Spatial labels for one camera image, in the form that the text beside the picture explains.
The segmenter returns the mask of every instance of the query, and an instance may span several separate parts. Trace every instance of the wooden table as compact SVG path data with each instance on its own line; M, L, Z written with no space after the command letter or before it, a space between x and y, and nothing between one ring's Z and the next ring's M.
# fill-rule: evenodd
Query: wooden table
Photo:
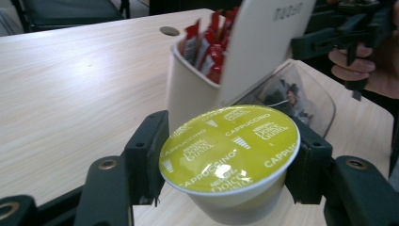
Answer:
M166 109L170 45L206 9L0 39L0 197L43 204L84 183L96 159L120 154L144 118ZM297 62L324 86L337 112L326 140L388 174L392 116ZM135 206L136 225L219 225L183 193L164 186L158 207ZM293 205L287 190L253 225L324 225L319 205Z

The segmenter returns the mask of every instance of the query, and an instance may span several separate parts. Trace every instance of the yellow capsule lid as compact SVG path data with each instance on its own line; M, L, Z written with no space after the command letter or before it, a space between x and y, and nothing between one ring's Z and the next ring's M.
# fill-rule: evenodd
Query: yellow capsule lid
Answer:
M162 148L164 178L182 190L225 192L287 168L299 147L295 123L280 111L236 105L196 117Z

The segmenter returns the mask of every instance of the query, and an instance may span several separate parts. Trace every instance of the person's hand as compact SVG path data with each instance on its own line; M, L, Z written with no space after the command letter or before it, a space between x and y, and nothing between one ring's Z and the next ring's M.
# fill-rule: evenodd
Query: person's hand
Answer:
M340 0L327 0L337 3ZM399 25L399 0L396 1L393 12L393 22ZM346 66L346 51L334 49L328 54L336 65L332 73L345 81L357 81L368 78L366 89L378 94L399 99L399 31L375 49L367 48L360 43L357 58Z

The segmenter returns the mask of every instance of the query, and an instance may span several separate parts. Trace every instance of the black chair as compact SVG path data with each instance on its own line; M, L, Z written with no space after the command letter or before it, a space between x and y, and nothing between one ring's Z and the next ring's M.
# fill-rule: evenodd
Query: black chair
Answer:
M129 0L118 10L111 0L11 0L24 32L53 30L130 18Z

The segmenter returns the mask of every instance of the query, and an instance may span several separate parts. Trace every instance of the dolce gusto logo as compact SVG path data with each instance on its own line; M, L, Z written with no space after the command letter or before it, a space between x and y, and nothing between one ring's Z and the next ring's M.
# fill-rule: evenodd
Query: dolce gusto logo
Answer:
M273 15L273 21L284 20L291 16L295 16L298 14L302 8L302 3L297 3L295 5L290 5L284 8L276 8L275 13Z

